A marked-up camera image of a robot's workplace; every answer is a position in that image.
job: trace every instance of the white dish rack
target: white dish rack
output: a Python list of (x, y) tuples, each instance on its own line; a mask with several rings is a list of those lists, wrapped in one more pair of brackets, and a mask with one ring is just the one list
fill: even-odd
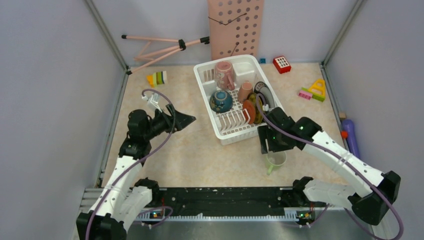
[[(231, 94), (233, 105), (230, 111), (216, 113), (209, 107), (209, 98), (212, 93), (220, 88), (215, 83), (215, 65), (220, 61), (229, 61), (234, 69), (235, 90), (227, 92)], [(203, 97), (210, 121), (216, 137), (222, 145), (232, 144), (258, 135), (258, 126), (261, 124), (248, 124), (249, 119), (243, 115), (242, 104), (237, 100), (237, 93), (242, 83), (249, 81), (253, 87), (257, 82), (264, 82), (274, 98), (275, 106), (283, 108), (274, 92), (270, 82), (259, 66), (258, 61), (252, 55), (237, 55), (221, 58), (214, 61), (197, 64), (194, 66), (194, 74)]]

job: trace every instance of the pink pegboard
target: pink pegboard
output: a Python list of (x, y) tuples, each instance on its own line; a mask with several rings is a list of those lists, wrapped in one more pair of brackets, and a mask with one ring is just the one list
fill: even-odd
[(212, 60), (256, 56), (264, 0), (207, 0)]

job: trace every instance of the green cup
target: green cup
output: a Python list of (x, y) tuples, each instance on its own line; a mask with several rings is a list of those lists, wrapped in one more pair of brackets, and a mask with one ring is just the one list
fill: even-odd
[(265, 167), (268, 169), (267, 175), (270, 175), (272, 171), (281, 168), (287, 160), (285, 151), (268, 152), (265, 154)]

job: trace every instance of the purple cylinder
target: purple cylinder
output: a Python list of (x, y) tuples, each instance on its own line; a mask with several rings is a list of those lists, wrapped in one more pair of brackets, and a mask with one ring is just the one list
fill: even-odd
[(357, 143), (357, 137), (355, 136), (355, 125), (354, 122), (350, 119), (345, 119), (341, 122), (341, 126), (343, 130), (347, 132), (347, 146), (349, 147), (350, 152), (361, 159), (361, 155), (359, 154), (359, 148)]

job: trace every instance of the pink cup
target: pink cup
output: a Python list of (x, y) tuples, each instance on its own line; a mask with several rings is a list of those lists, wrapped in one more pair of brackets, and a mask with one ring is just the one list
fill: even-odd
[(234, 71), (233, 65), (229, 61), (220, 61), (215, 65), (215, 82), (218, 88), (233, 91), (234, 86)]
[(248, 81), (243, 82), (238, 90), (238, 102), (242, 104), (248, 98), (250, 93), (253, 93), (253, 85)]

